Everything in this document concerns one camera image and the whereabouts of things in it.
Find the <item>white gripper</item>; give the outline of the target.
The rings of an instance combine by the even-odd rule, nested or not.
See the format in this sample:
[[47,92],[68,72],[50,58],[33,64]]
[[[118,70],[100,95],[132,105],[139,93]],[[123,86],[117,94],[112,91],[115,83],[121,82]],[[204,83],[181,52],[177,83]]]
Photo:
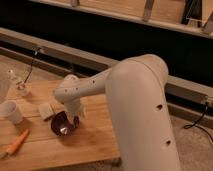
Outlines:
[[73,101],[67,102],[64,104],[64,107],[68,117],[85,116],[84,106],[81,103],[80,99],[75,99]]

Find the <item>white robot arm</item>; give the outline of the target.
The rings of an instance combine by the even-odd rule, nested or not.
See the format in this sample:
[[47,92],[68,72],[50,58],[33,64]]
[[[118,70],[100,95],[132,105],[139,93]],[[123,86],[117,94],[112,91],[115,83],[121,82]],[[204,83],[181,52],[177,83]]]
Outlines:
[[106,95],[125,171],[182,171],[165,98],[168,67],[145,54],[86,79],[68,75],[55,99],[74,115],[82,97]]

